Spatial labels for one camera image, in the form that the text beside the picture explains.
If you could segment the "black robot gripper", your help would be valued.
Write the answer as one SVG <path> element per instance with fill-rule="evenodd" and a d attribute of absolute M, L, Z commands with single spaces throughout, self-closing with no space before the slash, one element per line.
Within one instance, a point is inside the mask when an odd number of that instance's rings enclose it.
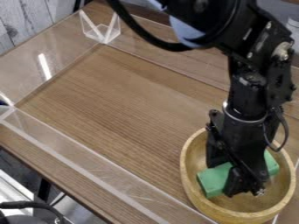
<path fill-rule="evenodd" d="M 233 198 L 241 193 L 260 195 L 270 179 L 265 152 L 274 139 L 281 108 L 273 108 L 262 122 L 240 122 L 217 109 L 208 123 L 206 164 L 209 168 L 230 162 L 224 193 Z"/>

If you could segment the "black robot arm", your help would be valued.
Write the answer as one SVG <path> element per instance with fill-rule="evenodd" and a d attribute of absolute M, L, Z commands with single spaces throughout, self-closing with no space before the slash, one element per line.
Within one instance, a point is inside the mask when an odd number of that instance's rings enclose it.
<path fill-rule="evenodd" d="M 154 46 L 171 52 L 218 48 L 229 57 L 230 90 L 222 110 L 210 111 L 206 163 L 232 164 L 224 193 L 261 195 L 270 179 L 266 150 L 280 127 L 286 127 L 284 104 L 297 86 L 292 63 L 296 54 L 290 30 L 258 6 L 258 0 L 153 0 L 170 15 L 181 40 L 170 43 L 149 32 L 121 0 L 107 0 L 127 26 Z"/>

